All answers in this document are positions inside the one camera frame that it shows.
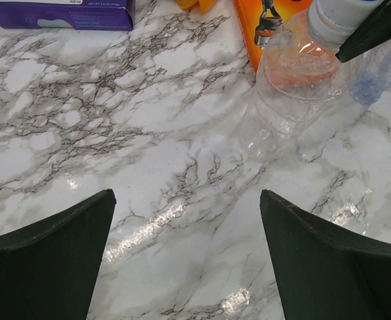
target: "marble countertop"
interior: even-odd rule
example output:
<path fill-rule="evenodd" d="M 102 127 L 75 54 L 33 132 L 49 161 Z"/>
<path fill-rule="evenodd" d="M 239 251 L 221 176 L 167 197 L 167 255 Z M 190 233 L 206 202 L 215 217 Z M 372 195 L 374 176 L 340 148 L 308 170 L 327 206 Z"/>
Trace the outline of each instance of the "marble countertop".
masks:
<path fill-rule="evenodd" d="M 0 234 L 115 191 L 89 320 L 283 319 L 262 189 L 391 242 L 391 91 L 367 111 L 345 97 L 254 163 L 236 143 L 254 75 L 231 3 L 200 17 L 138 0 L 136 20 L 0 29 Z"/>

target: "bottle body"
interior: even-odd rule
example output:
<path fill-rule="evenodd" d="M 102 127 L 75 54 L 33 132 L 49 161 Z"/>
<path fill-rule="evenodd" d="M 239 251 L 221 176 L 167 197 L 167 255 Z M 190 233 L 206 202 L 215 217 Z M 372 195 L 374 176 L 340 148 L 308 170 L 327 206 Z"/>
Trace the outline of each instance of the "bottle body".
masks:
<path fill-rule="evenodd" d="M 354 100 L 371 105 L 391 89 L 391 40 L 371 50 L 350 88 Z"/>
<path fill-rule="evenodd" d="M 307 30 L 307 11 L 287 20 L 264 49 L 240 125 L 246 153 L 269 161 L 291 145 L 349 88 L 362 58 L 341 64 Z"/>

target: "white label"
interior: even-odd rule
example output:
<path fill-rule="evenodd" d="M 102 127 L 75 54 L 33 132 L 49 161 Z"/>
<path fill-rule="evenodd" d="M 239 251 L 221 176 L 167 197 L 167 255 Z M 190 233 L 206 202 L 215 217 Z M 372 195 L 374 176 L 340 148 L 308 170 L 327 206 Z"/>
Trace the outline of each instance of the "white label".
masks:
<path fill-rule="evenodd" d="M 47 3 L 51 5 L 80 5 L 83 0 L 0 0 L 0 2 Z"/>

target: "orange box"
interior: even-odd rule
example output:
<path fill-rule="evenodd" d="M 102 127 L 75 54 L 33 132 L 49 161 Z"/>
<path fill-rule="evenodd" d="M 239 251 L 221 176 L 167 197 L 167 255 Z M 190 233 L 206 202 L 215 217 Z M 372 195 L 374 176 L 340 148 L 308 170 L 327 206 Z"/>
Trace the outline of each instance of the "orange box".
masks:
<path fill-rule="evenodd" d="M 268 42 L 282 21 L 307 9 L 312 0 L 234 0 L 244 42 L 255 72 Z"/>

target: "white bottle cap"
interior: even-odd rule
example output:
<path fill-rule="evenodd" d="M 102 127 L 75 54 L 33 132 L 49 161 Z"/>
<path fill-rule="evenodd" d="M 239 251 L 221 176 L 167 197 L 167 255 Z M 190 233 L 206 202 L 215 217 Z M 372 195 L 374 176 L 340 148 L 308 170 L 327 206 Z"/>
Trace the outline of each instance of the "white bottle cap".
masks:
<path fill-rule="evenodd" d="M 319 45 L 337 49 L 383 0 L 313 0 L 308 32 Z"/>

